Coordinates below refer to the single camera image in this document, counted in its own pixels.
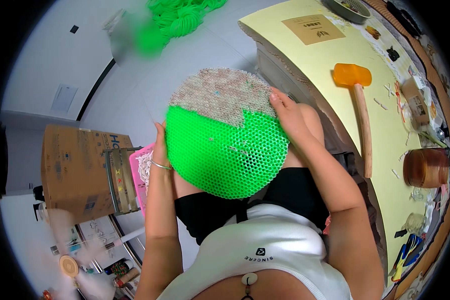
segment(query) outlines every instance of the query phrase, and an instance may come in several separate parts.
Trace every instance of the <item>pink plastic basket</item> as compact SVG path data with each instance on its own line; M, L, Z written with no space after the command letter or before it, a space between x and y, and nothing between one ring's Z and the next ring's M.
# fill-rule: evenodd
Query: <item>pink plastic basket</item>
M143 217L145 217L145 207L147 206L147 187L145 185L145 181L140 175L139 157L152 153L154 150L154 145L155 143L152 142L150 145L141 148L129 157L133 183L135 185L135 191L137 192L138 203L140 203L140 209Z

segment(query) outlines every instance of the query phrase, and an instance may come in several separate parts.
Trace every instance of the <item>white tank top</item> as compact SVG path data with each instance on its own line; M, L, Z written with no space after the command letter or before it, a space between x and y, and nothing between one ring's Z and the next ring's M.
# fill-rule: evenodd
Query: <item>white tank top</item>
M158 300L189 300L228 277L276 269L300 280L317 300L351 300L342 273L323 261L321 231L309 219L274 204L249 208L210 233L192 266Z

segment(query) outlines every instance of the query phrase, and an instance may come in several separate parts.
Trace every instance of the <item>round woven mat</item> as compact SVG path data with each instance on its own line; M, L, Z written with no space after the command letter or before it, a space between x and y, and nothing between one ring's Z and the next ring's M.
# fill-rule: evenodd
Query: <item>round woven mat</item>
M242 70L202 69L173 93L168 158L187 182L226 199L252 196L280 171L288 139L271 89Z

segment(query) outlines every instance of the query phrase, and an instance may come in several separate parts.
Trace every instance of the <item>cardboard box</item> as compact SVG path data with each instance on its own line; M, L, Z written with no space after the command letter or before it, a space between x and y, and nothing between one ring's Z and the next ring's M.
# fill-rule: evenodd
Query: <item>cardboard box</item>
M418 125L427 125L430 123L429 108L421 92L422 86L425 87L421 81L422 79L418 76L407 79L402 85L402 93L408 102L414 120Z
M129 147L128 135L47 125L41 165L47 208L69 211L75 224L114 213L103 150Z

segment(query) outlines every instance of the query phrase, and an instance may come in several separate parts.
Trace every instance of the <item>knee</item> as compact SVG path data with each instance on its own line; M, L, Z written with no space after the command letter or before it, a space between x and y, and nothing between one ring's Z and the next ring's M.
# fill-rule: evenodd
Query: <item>knee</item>
M303 120L312 135L322 144L325 145L324 129L317 111L310 105L299 103L298 107L302 113Z
M317 111L312 106L305 103L298 103L298 107L300 108L300 112L302 113L305 121L314 121L320 124L322 123Z

